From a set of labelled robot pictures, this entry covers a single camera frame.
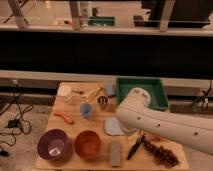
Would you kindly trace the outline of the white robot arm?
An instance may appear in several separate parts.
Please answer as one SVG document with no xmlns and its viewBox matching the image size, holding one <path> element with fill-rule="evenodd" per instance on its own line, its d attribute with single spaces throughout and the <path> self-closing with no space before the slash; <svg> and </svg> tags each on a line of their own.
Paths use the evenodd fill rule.
<svg viewBox="0 0 213 171">
<path fill-rule="evenodd" d="M 117 106 L 115 116 L 128 131 L 144 130 L 213 155 L 213 119 L 149 108 L 150 94 L 133 88 Z"/>
</svg>

